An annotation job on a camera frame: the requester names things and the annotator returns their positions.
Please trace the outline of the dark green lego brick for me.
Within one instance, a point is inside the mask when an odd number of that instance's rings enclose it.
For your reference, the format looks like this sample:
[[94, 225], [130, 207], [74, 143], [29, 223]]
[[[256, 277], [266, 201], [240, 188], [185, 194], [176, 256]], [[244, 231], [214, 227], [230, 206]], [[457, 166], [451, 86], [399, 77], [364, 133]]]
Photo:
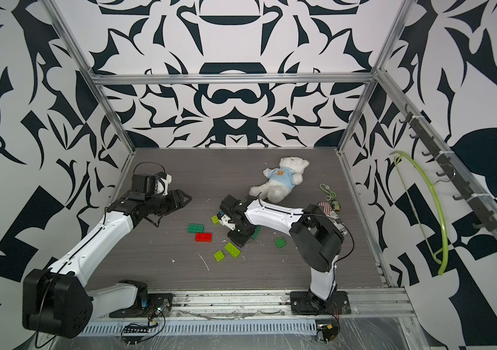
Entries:
[[188, 233], [204, 233], [205, 226], [203, 224], [189, 224], [187, 228]]
[[251, 235], [251, 239], [256, 240], [256, 239], [257, 239], [257, 237], [258, 237], [258, 234], [259, 234], [260, 230], [261, 230], [261, 226], [259, 226], [259, 225], [258, 225], [258, 226], [255, 228], [255, 230], [254, 230], [253, 234]]

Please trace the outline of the red lego brick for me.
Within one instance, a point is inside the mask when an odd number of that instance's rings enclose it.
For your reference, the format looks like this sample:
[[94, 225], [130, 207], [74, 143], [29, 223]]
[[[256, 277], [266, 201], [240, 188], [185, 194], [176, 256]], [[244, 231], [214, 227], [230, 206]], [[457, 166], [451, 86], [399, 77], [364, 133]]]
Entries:
[[213, 240], [213, 234], [212, 233], [196, 233], [195, 234], [195, 241], [196, 242], [201, 242], [201, 243], [210, 243]]

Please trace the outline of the small green lego brick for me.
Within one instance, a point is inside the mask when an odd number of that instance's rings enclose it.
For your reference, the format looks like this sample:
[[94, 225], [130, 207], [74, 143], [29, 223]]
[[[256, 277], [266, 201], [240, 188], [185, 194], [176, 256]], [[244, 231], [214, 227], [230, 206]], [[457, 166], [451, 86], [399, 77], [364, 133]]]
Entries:
[[286, 241], [283, 238], [279, 238], [275, 240], [275, 245], [278, 249], [281, 249], [286, 246]]

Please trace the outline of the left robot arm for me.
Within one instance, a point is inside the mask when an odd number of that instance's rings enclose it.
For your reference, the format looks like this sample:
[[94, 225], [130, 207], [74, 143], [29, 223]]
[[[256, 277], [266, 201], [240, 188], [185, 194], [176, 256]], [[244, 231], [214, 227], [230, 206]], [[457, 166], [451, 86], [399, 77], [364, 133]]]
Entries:
[[99, 264], [128, 233], [151, 215], [164, 217], [184, 208], [192, 197], [182, 190], [147, 197], [125, 195], [114, 201], [101, 221], [73, 249], [23, 281], [22, 325], [27, 330], [75, 338], [93, 320], [111, 313], [148, 310], [146, 284], [124, 280], [86, 291]]

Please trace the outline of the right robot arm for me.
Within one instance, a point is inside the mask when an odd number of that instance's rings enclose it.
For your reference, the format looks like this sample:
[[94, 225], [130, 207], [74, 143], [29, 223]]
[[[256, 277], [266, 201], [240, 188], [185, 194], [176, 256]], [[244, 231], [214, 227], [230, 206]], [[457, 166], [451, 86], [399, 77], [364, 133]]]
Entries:
[[346, 229], [324, 213], [321, 207], [287, 208], [258, 197], [236, 199], [228, 195], [217, 214], [221, 225], [229, 228], [228, 238], [241, 248], [258, 227], [270, 228], [290, 236], [300, 256], [311, 268], [311, 297], [329, 301], [337, 289], [335, 264], [339, 260]]

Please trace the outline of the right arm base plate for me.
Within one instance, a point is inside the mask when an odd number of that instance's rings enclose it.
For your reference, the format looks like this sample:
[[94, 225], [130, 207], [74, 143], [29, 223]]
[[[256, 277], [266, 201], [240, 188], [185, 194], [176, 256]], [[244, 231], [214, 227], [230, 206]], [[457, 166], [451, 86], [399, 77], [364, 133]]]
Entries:
[[334, 291], [326, 300], [312, 294], [310, 291], [290, 292], [290, 306], [294, 314], [298, 315], [349, 315], [352, 313], [347, 292]]

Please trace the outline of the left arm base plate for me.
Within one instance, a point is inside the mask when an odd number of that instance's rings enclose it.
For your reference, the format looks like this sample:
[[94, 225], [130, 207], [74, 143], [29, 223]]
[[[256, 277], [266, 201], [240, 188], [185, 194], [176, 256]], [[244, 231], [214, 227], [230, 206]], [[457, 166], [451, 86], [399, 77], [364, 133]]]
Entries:
[[173, 293], [148, 293], [137, 297], [134, 305], [109, 314], [112, 319], [148, 318], [168, 316], [172, 311]]

